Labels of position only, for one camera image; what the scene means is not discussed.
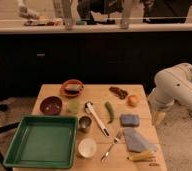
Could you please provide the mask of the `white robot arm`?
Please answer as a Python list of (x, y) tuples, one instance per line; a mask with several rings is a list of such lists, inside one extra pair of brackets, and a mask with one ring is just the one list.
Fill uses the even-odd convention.
[(148, 96), (152, 124), (159, 125), (175, 101), (192, 111), (192, 65), (181, 63), (156, 73)]

